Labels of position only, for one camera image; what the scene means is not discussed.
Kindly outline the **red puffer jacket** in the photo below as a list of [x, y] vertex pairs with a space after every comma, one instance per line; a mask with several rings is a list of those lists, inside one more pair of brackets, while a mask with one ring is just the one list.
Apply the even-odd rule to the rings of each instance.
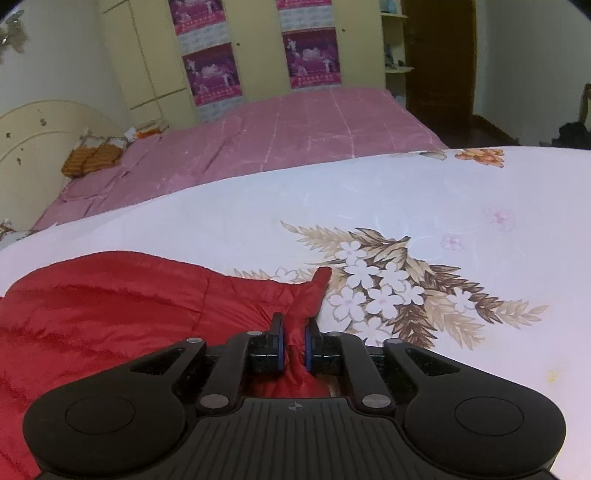
[[221, 345], [284, 317], [286, 370], [259, 380], [267, 398], [325, 397], [304, 366], [304, 327], [320, 312], [331, 272], [287, 284], [219, 274], [135, 252], [103, 252], [38, 269], [1, 299], [1, 475], [31, 479], [24, 414], [45, 392], [189, 337]]

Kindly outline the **white floral bed sheet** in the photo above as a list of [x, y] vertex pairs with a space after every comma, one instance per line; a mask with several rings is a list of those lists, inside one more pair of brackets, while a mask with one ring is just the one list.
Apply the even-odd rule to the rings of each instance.
[[562, 410], [562, 479], [590, 475], [590, 155], [513, 147], [375, 156], [217, 181], [52, 226], [3, 250], [26, 275], [135, 252], [302, 283], [332, 269], [325, 332], [398, 337]]

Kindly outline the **orange patterned pillow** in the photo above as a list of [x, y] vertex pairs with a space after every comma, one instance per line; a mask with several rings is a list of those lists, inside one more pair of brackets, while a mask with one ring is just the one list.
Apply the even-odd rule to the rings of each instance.
[[161, 133], [157, 128], [139, 131], [131, 128], [123, 136], [96, 136], [86, 129], [63, 163], [61, 174], [76, 179], [114, 167], [132, 143]]

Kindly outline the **cream curved headboard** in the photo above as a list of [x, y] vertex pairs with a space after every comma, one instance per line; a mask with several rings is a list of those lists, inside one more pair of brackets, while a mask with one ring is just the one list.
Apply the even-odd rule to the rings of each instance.
[[45, 100], [1, 116], [0, 215], [28, 230], [66, 184], [61, 167], [85, 130], [120, 136], [123, 129], [85, 104]]

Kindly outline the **wooden chair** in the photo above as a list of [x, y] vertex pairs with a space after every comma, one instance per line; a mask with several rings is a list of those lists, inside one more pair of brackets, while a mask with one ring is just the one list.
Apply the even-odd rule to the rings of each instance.
[[551, 141], [556, 148], [591, 149], [590, 129], [586, 126], [589, 114], [591, 84], [585, 85], [581, 95], [578, 120], [559, 128], [559, 136]]

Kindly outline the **pink quilted blanket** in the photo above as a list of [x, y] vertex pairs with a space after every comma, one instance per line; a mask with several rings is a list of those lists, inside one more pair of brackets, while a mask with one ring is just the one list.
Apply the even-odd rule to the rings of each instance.
[[231, 177], [445, 147], [387, 90], [294, 93], [242, 105], [211, 123], [134, 141], [115, 166], [70, 181], [34, 228]]

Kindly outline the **purple poster lower left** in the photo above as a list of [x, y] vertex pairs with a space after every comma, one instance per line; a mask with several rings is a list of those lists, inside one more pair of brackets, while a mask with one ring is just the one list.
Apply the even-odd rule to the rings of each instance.
[[242, 96], [231, 43], [199, 50], [182, 59], [198, 107]]

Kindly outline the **purple poster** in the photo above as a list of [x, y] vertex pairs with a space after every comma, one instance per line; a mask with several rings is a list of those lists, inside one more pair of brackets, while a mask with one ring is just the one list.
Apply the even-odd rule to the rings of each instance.
[[177, 35], [225, 20], [222, 2], [218, 0], [169, 0], [168, 5]]
[[231, 43], [199, 50], [182, 59], [198, 107], [242, 96]]
[[279, 10], [332, 6], [332, 0], [276, 0]]
[[293, 90], [342, 83], [335, 28], [283, 32], [288, 77]]

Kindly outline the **cream wardrobe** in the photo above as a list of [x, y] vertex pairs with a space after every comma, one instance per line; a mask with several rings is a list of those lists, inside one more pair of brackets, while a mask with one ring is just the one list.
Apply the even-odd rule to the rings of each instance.
[[[385, 86], [383, 32], [376, 1], [279, 10], [276, 1], [221, 1], [225, 20], [181, 35], [168, 1], [100, 1], [99, 18], [116, 79], [136, 124], [163, 119], [179, 129], [216, 120], [259, 100], [334, 86]], [[335, 28], [342, 83], [293, 90], [283, 32]], [[231, 43], [242, 96], [198, 107], [182, 57]]]

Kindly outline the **dark wooden door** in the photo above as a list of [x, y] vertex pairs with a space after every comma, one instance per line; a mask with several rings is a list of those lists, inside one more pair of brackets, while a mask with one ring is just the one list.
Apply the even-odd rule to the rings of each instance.
[[433, 130], [471, 121], [476, 79], [476, 7], [470, 0], [408, 0], [404, 26], [407, 109]]

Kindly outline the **purple poster lower right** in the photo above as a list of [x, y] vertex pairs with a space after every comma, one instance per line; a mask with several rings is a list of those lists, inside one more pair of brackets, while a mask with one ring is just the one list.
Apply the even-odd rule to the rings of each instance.
[[293, 90], [342, 83], [335, 28], [283, 32], [288, 77]]

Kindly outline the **cream corner shelf unit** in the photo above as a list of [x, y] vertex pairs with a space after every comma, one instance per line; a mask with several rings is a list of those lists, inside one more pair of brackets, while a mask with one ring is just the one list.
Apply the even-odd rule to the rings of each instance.
[[414, 68], [406, 58], [405, 27], [408, 16], [399, 0], [379, 2], [382, 21], [386, 88], [405, 107], [407, 104], [407, 75]]

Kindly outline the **purple poster upper left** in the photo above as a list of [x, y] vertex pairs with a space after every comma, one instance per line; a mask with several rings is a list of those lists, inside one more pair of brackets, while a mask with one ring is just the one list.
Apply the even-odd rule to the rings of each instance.
[[218, 0], [169, 0], [168, 5], [177, 35], [225, 20], [222, 2]]

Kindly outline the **purple poster upper right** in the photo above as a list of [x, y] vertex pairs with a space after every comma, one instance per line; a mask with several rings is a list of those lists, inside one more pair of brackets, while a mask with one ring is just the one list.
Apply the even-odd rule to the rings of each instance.
[[279, 10], [332, 6], [332, 0], [276, 0]]

